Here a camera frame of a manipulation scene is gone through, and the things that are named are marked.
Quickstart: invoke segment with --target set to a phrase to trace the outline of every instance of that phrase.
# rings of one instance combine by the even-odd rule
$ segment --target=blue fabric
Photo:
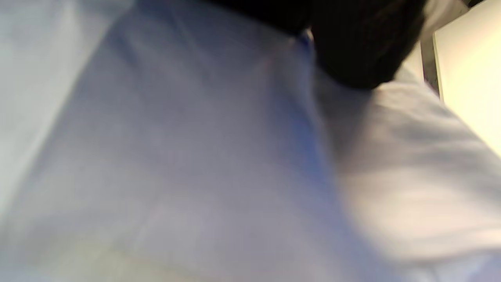
[[[393,281],[330,179],[312,54],[197,1],[140,1],[17,188],[0,269],[13,281]]]
[[[95,49],[133,0],[0,0],[0,218]]]

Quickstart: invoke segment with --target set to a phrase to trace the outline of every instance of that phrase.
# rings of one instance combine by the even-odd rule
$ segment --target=cloth
[[[409,282],[495,282],[501,275],[499,253],[477,253],[421,263],[406,272]]]
[[[499,160],[405,71],[356,92],[192,0],[0,21],[1,281],[399,281],[372,246],[499,247]]]
[[[12,182],[1,281],[399,281],[336,203],[311,46],[198,1],[107,4],[56,13],[121,16]]]

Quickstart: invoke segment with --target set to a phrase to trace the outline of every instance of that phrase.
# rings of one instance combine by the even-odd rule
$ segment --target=cream wall
[[[440,94],[501,156],[501,0],[486,0],[434,34]]]

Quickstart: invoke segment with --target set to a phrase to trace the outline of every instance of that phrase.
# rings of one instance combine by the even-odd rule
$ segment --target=person
[[[292,35],[311,27],[318,63],[338,82],[391,81],[424,24],[426,0],[210,0]]]

